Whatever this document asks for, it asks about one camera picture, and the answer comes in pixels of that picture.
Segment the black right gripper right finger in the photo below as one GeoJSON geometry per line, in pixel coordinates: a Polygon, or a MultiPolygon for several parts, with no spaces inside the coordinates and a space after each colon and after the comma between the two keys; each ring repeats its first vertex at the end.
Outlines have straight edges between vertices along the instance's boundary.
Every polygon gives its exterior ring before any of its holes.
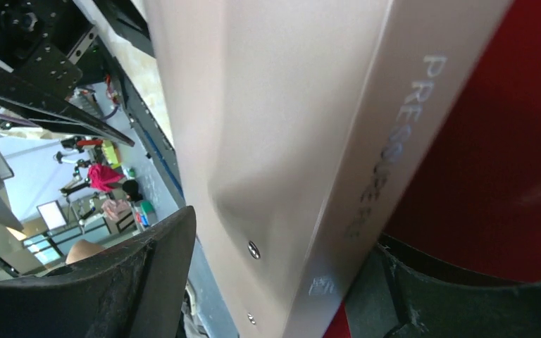
{"type": "Polygon", "coordinates": [[[541,337],[541,282],[460,268],[388,235],[344,308],[353,337],[541,337]]]}

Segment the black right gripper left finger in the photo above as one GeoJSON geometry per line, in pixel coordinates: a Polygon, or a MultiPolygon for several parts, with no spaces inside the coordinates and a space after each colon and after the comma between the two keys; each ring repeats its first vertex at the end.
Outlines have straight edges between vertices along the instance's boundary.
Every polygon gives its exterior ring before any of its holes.
{"type": "Polygon", "coordinates": [[[174,337],[196,227],[187,206],[45,276],[0,281],[0,337],[174,337]]]}

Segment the beige pressure file folder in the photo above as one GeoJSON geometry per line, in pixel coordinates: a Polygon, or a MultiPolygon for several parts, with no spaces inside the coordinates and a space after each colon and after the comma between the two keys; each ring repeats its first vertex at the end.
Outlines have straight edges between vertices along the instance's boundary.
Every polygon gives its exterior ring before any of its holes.
{"type": "Polygon", "coordinates": [[[146,1],[241,337],[322,337],[509,1],[146,1]]]}

